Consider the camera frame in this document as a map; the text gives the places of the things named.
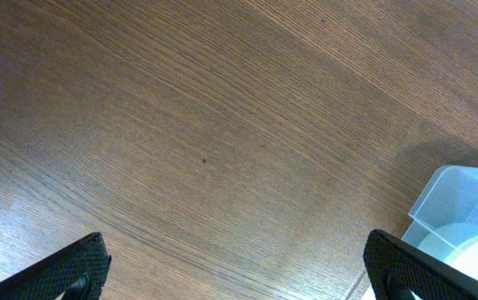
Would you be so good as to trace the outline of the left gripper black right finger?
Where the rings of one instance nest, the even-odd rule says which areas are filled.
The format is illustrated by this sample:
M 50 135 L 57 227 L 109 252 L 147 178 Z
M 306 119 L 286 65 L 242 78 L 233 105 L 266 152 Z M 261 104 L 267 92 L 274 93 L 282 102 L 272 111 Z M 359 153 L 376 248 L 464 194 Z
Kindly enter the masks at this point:
M 375 229 L 367 237 L 363 259 L 377 300 L 478 300 L 478 281 Z

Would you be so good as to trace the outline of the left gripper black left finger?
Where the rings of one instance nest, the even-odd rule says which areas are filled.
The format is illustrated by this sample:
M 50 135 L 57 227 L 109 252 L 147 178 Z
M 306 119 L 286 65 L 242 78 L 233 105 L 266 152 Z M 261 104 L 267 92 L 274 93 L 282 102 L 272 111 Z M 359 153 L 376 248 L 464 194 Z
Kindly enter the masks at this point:
M 98 299 L 112 257 L 92 232 L 0 282 L 0 299 Z

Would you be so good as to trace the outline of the white small bowl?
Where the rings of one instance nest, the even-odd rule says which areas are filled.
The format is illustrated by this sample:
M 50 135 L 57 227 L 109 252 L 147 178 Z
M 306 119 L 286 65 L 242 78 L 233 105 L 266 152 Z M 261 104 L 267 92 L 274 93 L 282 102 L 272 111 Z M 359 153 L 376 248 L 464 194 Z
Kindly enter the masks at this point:
M 458 222 L 439 227 L 417 248 L 478 280 L 478 225 Z

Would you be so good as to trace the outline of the clear plastic storage container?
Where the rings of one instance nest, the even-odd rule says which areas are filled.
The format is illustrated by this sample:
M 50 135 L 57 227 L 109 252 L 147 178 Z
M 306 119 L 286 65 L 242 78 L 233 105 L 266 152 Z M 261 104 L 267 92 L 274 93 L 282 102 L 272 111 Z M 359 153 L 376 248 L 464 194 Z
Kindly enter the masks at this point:
M 399 239 L 414 248 L 428 234 L 445 225 L 478 225 L 478 168 L 440 167 L 426 184 L 409 215 L 412 222 Z M 376 299 L 371 284 L 365 298 Z

